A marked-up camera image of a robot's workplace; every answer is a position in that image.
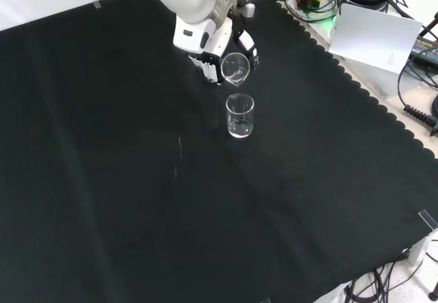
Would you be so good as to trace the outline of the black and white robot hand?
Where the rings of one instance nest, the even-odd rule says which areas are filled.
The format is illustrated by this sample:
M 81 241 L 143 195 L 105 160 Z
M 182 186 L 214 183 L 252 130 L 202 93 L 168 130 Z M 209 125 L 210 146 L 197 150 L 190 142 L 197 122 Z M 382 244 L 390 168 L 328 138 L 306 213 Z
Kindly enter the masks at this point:
M 255 13 L 255 5 L 247 3 L 242 8 L 229 9 L 217 25 L 215 20 L 206 19 L 198 24 L 187 24 L 177 18 L 173 44 L 185 51 L 192 63 L 202 71 L 205 79 L 216 85 L 231 82 L 231 77 L 224 73 L 224 59 L 229 54 L 229 44 L 234 42 L 254 70 L 259 65 L 259 55 L 253 38 L 245 30 L 245 19 Z

